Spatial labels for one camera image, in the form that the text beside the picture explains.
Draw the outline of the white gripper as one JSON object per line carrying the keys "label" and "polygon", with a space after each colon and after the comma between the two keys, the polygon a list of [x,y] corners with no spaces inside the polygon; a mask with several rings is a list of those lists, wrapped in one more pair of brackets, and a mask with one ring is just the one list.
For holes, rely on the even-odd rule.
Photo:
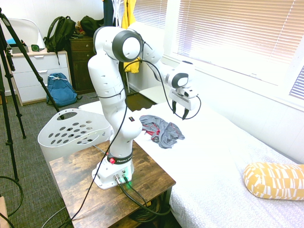
{"label": "white gripper", "polygon": [[186,96],[179,95],[177,91],[173,88],[170,88],[169,98],[172,99],[172,111],[176,113],[176,104],[182,105],[184,109],[184,114],[182,119],[185,120],[189,110],[194,110],[197,108],[197,100],[195,98],[187,98]]}

